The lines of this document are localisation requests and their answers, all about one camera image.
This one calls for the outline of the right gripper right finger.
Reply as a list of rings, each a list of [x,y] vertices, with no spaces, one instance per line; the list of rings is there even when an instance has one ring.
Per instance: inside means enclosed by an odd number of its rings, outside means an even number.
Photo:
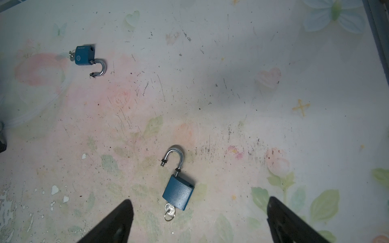
[[[274,196],[268,201],[267,222],[274,243],[328,243]]]

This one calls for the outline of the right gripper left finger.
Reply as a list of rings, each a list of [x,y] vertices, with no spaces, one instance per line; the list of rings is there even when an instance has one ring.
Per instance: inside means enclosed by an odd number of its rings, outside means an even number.
[[[127,243],[133,219],[132,203],[126,199],[80,239],[79,243]]]

